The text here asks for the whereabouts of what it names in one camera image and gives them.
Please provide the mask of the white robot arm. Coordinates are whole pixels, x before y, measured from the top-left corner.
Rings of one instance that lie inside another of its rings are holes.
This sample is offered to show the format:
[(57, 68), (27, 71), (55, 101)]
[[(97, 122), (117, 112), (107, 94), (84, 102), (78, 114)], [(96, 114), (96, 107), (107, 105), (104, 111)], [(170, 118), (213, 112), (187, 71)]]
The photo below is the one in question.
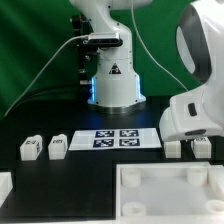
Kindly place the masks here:
[[(111, 113), (127, 113), (145, 103), (140, 77), (133, 67), (132, 33), (114, 20), (112, 10), (134, 10), (153, 0), (69, 0), (87, 19), (92, 32), (82, 45), (98, 55), (97, 72), (92, 78), (88, 104)], [(196, 0), (185, 8), (178, 31), (185, 40), (205, 34), (205, 24), (221, 21), (224, 5), (217, 0)]]

